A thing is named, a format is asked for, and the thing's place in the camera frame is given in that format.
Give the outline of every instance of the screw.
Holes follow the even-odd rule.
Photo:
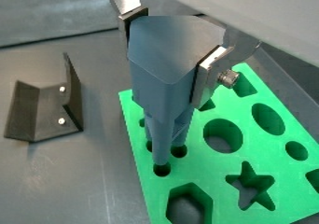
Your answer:
[[[60,125],[64,125],[65,124],[65,119],[64,118],[59,118],[57,122],[59,122]]]
[[[65,92],[65,87],[64,86],[60,87],[60,92]]]
[[[217,82],[229,89],[233,87],[237,78],[239,78],[237,72],[227,70],[219,74]]]

